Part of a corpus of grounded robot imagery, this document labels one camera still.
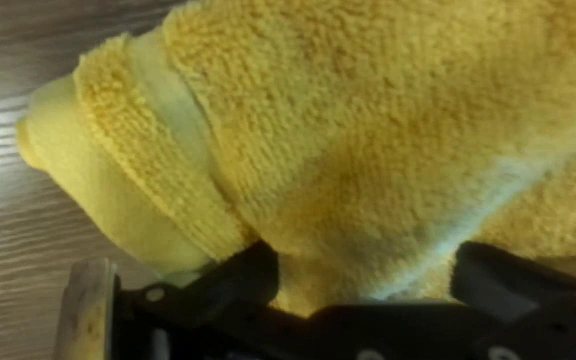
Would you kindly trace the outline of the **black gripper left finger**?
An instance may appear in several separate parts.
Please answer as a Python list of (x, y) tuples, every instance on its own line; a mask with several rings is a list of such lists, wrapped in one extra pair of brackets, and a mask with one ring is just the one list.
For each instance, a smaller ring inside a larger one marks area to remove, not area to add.
[(184, 289), (157, 282), (122, 301), (159, 321), (215, 321), (234, 305), (267, 307), (276, 295), (279, 254), (256, 243)]

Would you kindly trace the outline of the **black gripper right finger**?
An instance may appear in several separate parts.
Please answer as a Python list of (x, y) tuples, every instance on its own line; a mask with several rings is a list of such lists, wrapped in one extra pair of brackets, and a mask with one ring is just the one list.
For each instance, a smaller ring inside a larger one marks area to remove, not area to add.
[(576, 277), (494, 246), (468, 243), (456, 252), (450, 296), (459, 329), (576, 329)]

